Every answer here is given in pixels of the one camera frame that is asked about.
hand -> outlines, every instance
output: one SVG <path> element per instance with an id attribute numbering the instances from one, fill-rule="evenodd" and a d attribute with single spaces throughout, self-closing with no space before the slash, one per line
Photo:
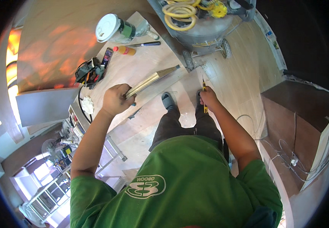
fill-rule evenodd
<path id="1" fill-rule="evenodd" d="M 208 109 L 214 112 L 215 109 L 221 107 L 222 104 L 219 102 L 216 97 L 215 92 L 209 86 L 206 86 L 206 91 L 200 92 L 200 103 L 203 105 L 204 103 L 208 106 Z"/>
<path id="2" fill-rule="evenodd" d="M 114 85 L 108 89 L 103 96 L 103 107 L 101 110 L 107 112 L 112 117 L 127 110 L 134 103 L 137 96 L 134 94 L 128 100 L 125 100 L 125 94 L 130 89 L 131 87 L 128 84 Z"/>

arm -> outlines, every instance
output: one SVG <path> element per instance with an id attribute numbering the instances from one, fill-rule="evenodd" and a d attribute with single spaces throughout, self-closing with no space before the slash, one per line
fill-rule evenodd
<path id="1" fill-rule="evenodd" d="M 132 103 L 135 95 L 125 100 L 130 89 L 128 84 L 115 85 L 105 92 L 103 107 L 82 138 L 71 165 L 71 179 L 77 176 L 95 176 L 107 130 L 114 116 L 124 112 Z"/>
<path id="2" fill-rule="evenodd" d="M 261 159 L 253 138 L 222 106 L 212 88 L 207 86 L 206 91 L 200 93 L 200 97 L 200 103 L 205 103 L 218 120 L 226 143 L 238 162 L 239 171 L 242 171 L 249 162 Z"/>

smartphone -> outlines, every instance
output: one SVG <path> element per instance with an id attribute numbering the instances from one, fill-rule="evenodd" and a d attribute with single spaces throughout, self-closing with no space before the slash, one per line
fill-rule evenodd
<path id="1" fill-rule="evenodd" d="M 103 62 L 101 63 L 101 65 L 104 65 L 105 69 L 109 65 L 109 61 L 111 59 L 111 56 L 113 55 L 113 52 L 114 51 L 109 47 L 105 51 L 105 55 L 103 56 Z"/>

paint bucket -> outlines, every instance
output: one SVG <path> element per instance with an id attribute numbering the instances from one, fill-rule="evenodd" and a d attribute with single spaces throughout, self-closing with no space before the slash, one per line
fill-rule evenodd
<path id="1" fill-rule="evenodd" d="M 106 14 L 96 25 L 96 40 L 99 43 L 111 41 L 129 43 L 135 36 L 135 26 L 120 19 L 116 14 Z"/>

bucket lid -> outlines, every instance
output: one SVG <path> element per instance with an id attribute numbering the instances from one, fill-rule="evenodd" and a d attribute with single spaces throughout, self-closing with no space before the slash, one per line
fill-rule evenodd
<path id="1" fill-rule="evenodd" d="M 96 25 L 97 39 L 107 41 L 118 30 L 119 26 L 120 22 L 116 14 L 106 14 Z"/>

